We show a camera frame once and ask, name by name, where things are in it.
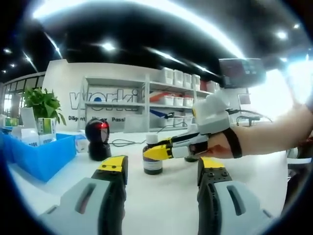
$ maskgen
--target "gray gripper housing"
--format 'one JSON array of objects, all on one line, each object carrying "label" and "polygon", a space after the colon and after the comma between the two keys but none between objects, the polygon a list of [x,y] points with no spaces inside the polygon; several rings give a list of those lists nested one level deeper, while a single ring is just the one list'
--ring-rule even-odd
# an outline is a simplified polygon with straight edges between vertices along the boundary
[{"label": "gray gripper housing", "polygon": [[109,188],[110,181],[84,178],[61,197],[59,206],[48,209],[39,220],[57,235],[98,235]]},{"label": "gray gripper housing", "polygon": [[260,209],[258,198],[237,181],[214,184],[221,208],[221,235],[262,234],[273,221],[272,216]]}]

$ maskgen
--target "blue plastic bin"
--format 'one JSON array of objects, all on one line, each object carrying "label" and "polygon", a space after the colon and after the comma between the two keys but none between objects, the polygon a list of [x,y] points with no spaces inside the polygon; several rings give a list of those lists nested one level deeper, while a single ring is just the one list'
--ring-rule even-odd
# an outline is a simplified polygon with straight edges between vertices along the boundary
[{"label": "blue plastic bin", "polygon": [[11,137],[8,134],[0,132],[0,138],[3,141],[3,155],[7,161],[14,163],[13,152],[11,148]]},{"label": "blue plastic bin", "polygon": [[76,155],[75,136],[57,134],[57,140],[33,147],[10,136],[14,161],[35,178],[47,182]]}]

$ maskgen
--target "bottle cap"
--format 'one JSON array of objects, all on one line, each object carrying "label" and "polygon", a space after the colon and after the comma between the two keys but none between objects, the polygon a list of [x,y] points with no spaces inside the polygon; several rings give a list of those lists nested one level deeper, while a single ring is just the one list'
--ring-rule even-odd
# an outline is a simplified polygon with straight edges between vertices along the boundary
[{"label": "bottle cap", "polygon": [[147,134],[146,135],[147,144],[155,144],[158,143],[158,137],[156,134]]}]

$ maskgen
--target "black barcode scanner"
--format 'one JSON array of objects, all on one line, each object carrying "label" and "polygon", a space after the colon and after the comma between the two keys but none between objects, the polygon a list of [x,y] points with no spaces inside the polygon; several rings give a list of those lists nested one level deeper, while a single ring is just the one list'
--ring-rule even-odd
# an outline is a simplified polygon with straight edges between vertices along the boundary
[{"label": "black barcode scanner", "polygon": [[94,161],[103,161],[111,157],[108,144],[110,128],[105,119],[93,118],[85,127],[86,137],[89,140],[89,156]]}]

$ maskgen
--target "bottle label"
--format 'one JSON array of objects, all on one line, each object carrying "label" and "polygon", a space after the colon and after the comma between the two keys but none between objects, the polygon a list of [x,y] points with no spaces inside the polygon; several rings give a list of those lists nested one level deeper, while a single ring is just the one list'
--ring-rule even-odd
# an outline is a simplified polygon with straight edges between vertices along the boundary
[{"label": "bottle label", "polygon": [[143,168],[146,170],[160,170],[162,169],[162,161],[147,162],[143,161]]}]

